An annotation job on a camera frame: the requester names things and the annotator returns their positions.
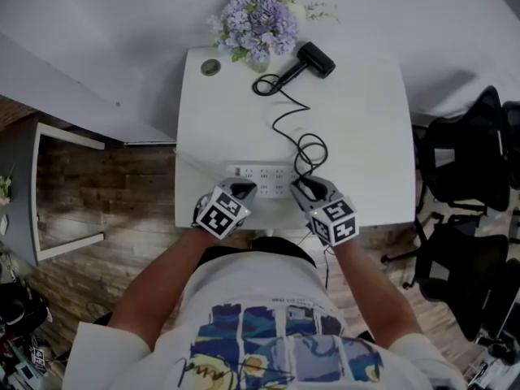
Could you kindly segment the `black mesh office chair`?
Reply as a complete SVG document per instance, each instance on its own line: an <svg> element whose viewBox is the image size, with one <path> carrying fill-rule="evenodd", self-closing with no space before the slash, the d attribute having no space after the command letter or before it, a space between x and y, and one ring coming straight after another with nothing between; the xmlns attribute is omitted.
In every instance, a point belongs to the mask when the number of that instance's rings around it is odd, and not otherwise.
<svg viewBox="0 0 520 390"><path fill-rule="evenodd" d="M488 86L466 113L438 117L413 133L416 168L422 178L417 210L427 192L452 208L503 212L510 176L504 141L505 115L496 88Z"/></svg>
<svg viewBox="0 0 520 390"><path fill-rule="evenodd" d="M419 247L399 257L415 260L413 279L403 287L418 286L426 300L445 303L468 341L490 346L507 345L518 339L518 295L497 339L483 329L483 311L490 289L499 270L511 259L508 237L476 236L476 215L454 214L445 218L434 212L431 217L435 220L432 234L426 235L422 224L416 221Z"/></svg>
<svg viewBox="0 0 520 390"><path fill-rule="evenodd" d="M506 102L502 109L505 117L504 141L510 186L520 191L520 102Z"/></svg>
<svg viewBox="0 0 520 390"><path fill-rule="evenodd" d="M508 260L499 270L484 306L483 329L497 339L513 309L520 290L520 261Z"/></svg>

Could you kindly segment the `purple artificial flower bouquet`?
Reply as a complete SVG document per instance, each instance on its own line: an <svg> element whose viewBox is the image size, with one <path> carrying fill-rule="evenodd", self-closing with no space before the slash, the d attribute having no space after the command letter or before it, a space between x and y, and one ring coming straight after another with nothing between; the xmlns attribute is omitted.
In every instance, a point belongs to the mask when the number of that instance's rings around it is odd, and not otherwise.
<svg viewBox="0 0 520 390"><path fill-rule="evenodd" d="M247 61L249 51L264 47L270 57L293 52L303 24L335 20L337 5L302 0L228 0L217 15L208 18L213 47Z"/></svg>

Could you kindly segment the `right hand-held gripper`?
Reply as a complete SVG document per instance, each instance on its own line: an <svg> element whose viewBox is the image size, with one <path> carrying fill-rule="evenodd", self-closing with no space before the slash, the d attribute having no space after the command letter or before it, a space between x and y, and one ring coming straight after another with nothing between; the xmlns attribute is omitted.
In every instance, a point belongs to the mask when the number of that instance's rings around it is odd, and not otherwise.
<svg viewBox="0 0 520 390"><path fill-rule="evenodd" d="M337 246L358 235L358 213L348 196L330 181L308 175L299 179L299 189L290 192L310 223L310 230L325 244ZM323 203L314 208L314 203Z"/></svg>

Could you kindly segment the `black hair dryer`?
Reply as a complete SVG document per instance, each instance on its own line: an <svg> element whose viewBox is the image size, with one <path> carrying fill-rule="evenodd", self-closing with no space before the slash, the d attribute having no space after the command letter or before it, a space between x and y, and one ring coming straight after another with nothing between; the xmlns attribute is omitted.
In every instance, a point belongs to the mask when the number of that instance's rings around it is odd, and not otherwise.
<svg viewBox="0 0 520 390"><path fill-rule="evenodd" d="M283 88L307 68L311 68L318 78L325 79L335 70L336 64L314 43L308 41L297 51L297 62L276 81L275 88Z"/></svg>

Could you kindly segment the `black shorts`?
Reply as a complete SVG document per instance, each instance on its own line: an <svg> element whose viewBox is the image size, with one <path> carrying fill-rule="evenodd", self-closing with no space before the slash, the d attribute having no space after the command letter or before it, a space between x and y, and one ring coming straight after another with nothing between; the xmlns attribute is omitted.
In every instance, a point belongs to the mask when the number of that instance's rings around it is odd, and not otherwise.
<svg viewBox="0 0 520 390"><path fill-rule="evenodd" d="M238 249L236 247L223 245L211 246L204 251L198 264L196 265L196 268L212 260L215 260L216 258L249 252L263 252L286 257L300 258L316 267L315 261L312 259L312 257L298 245L295 245L291 241L281 237L262 236L253 240L251 242L251 246L248 249Z"/></svg>

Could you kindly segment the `person's left forearm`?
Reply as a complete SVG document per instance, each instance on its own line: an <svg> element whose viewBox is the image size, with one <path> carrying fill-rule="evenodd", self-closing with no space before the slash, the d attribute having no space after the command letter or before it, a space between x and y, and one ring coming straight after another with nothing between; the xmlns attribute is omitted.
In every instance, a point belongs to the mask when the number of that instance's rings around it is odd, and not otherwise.
<svg viewBox="0 0 520 390"><path fill-rule="evenodd" d="M215 241L200 228L184 232L128 285L108 326L138 336L153 349L201 256Z"/></svg>

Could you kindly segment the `cluttered equipment pile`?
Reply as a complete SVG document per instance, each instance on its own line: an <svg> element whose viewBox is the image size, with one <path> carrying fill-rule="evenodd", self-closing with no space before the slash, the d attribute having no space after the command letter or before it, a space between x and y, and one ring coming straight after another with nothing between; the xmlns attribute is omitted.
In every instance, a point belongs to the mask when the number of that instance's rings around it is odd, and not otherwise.
<svg viewBox="0 0 520 390"><path fill-rule="evenodd" d="M0 390L62 390L60 364L37 336L49 319L47 301L21 280L0 284Z"/></svg>

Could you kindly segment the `white printed t-shirt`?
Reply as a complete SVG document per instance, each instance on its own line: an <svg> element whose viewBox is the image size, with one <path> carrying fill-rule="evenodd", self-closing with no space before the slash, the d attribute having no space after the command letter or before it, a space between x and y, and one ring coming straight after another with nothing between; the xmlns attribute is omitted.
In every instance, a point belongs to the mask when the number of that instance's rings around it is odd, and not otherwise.
<svg viewBox="0 0 520 390"><path fill-rule="evenodd" d="M388 349L354 336L316 269L245 252L200 266L154 349L81 323L63 390L466 390L423 335Z"/></svg>

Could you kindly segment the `person's right forearm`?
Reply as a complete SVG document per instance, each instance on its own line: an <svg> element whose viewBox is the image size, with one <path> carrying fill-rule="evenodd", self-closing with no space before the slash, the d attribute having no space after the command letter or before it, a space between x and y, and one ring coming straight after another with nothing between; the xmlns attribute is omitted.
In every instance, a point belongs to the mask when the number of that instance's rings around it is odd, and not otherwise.
<svg viewBox="0 0 520 390"><path fill-rule="evenodd" d="M422 332L408 300L355 240L332 248L362 318L383 348Z"/></svg>

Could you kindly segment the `white power strip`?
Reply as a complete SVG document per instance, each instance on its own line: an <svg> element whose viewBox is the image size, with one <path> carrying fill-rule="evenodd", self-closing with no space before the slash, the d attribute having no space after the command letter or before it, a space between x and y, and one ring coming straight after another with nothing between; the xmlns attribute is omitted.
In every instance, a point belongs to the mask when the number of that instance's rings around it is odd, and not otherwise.
<svg viewBox="0 0 520 390"><path fill-rule="evenodd" d="M299 177L293 165L286 162L237 162L228 164L226 172L254 182L258 196L264 199L290 198L290 186Z"/></svg>

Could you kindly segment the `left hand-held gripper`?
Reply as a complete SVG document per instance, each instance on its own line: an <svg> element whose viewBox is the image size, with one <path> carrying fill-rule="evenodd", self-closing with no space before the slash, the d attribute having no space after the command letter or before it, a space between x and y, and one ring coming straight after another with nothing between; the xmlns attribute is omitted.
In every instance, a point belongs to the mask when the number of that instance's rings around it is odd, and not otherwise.
<svg viewBox="0 0 520 390"><path fill-rule="evenodd" d="M231 235L251 215L258 186L243 178L226 178L211 193L199 198L193 228L202 228L219 240Z"/></svg>

